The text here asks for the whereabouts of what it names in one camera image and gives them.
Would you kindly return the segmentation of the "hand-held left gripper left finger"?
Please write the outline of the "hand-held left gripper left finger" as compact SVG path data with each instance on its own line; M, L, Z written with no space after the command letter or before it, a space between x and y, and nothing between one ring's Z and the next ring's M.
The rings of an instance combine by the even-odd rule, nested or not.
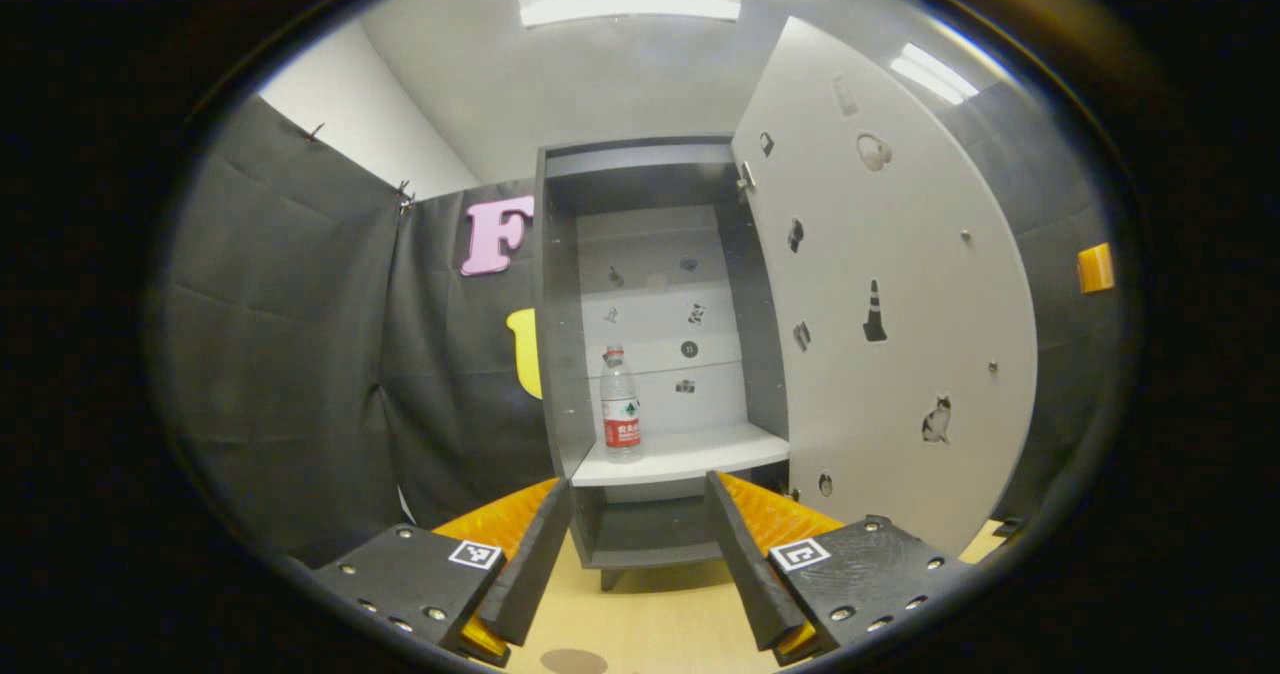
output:
M494 668L522 646L570 522L570 483L532 483L433 529L390 528L310 572L366 628Z

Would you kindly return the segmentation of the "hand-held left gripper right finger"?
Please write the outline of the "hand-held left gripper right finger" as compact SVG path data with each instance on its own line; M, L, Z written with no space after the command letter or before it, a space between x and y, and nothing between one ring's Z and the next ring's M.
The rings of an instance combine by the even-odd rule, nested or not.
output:
M972 569L887 515L844 524L737 474L712 469L704 483L710 531L756 647L781 666L904 639Z

